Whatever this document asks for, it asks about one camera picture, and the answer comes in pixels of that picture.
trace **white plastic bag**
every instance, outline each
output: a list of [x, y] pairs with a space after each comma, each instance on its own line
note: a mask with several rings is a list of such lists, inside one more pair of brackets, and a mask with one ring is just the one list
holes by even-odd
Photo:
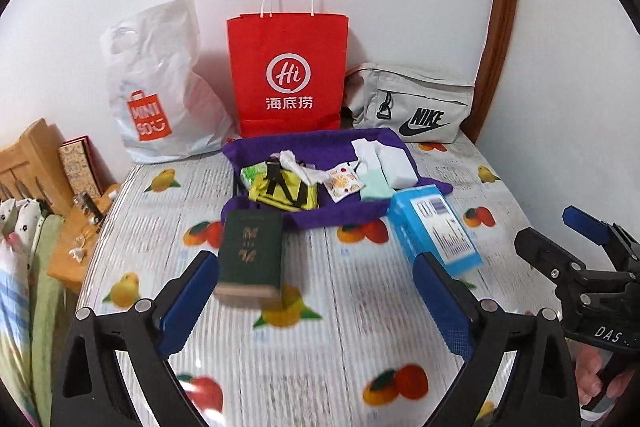
[[193, 73], [200, 32], [193, 0], [175, 0], [124, 19], [100, 39], [109, 106], [136, 163], [160, 163], [220, 149], [232, 120]]

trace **gray waist bag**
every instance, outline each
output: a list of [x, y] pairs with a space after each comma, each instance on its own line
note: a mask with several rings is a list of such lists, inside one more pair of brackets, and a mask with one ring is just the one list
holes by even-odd
[[471, 111], [474, 82], [452, 73], [367, 62], [346, 76], [353, 126], [391, 127], [405, 142], [453, 142]]

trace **mint green cloth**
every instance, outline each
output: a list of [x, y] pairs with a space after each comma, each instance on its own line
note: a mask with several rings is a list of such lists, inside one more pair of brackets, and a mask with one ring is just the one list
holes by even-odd
[[365, 184], [360, 189], [361, 201], [386, 200], [395, 194], [386, 182], [382, 169], [373, 169], [365, 174], [358, 173], [358, 178]]

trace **white towel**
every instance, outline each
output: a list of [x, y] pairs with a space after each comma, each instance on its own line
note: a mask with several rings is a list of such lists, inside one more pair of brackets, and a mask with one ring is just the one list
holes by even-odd
[[414, 187], [418, 182], [418, 176], [415, 175], [406, 152], [398, 147], [383, 145], [378, 141], [375, 142], [375, 145], [380, 165], [382, 165], [382, 172], [385, 174], [389, 187], [396, 190]]
[[376, 153], [376, 143], [370, 142], [366, 138], [360, 138], [351, 142], [353, 150], [360, 160], [360, 165], [356, 169], [357, 174], [366, 174], [375, 169], [382, 169], [378, 154]]

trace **blue gripper pad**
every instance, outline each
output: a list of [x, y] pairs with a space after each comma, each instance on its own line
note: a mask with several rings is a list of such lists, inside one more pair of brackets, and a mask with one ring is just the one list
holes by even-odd
[[474, 353], [471, 322], [424, 255], [415, 258], [414, 284], [450, 352], [468, 362]]
[[597, 220], [595, 217], [591, 217], [586, 212], [576, 208], [575, 206], [568, 206], [562, 213], [562, 221], [570, 229], [574, 229], [580, 235], [583, 235], [592, 243], [599, 245], [600, 247], [606, 245], [610, 241], [609, 229], [603, 222]]
[[182, 350], [216, 284], [218, 258], [211, 254], [196, 270], [175, 299], [173, 306], [160, 320], [162, 342], [158, 351], [165, 360], [169, 355]]

